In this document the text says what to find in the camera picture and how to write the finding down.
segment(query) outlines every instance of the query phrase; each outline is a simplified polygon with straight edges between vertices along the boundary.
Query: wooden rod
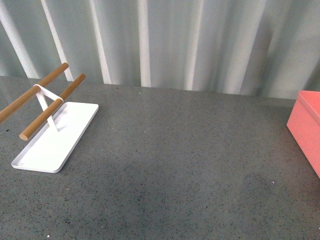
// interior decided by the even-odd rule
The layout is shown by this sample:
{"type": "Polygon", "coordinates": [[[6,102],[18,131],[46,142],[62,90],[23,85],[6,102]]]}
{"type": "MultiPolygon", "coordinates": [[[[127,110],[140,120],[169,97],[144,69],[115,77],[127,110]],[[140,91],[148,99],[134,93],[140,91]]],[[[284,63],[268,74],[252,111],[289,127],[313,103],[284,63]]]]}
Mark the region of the wooden rod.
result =
{"type": "MultiPolygon", "coordinates": [[[[80,74],[76,80],[74,80],[73,83],[70,84],[66,88],[66,90],[63,91],[63,93],[60,95],[60,97],[63,100],[66,100],[66,98],[79,86],[79,84],[86,78],[86,75],[80,74]]],[[[60,105],[63,103],[61,99],[55,100],[53,103],[48,106],[46,110],[44,110],[22,133],[20,133],[19,137],[27,141],[32,134],[35,133],[35,131],[60,107],[60,105]]]]}
{"type": "MultiPolygon", "coordinates": [[[[56,79],[60,74],[62,74],[69,65],[64,62],[61,66],[55,69],[53,72],[49,73],[45,78],[43,78],[38,84],[45,87],[56,79]]],[[[21,108],[26,102],[28,102],[34,95],[40,92],[40,87],[33,86],[24,94],[22,94],[18,99],[13,101],[9,106],[0,111],[0,124],[3,123],[8,117],[10,117],[15,111],[21,108]]]]}

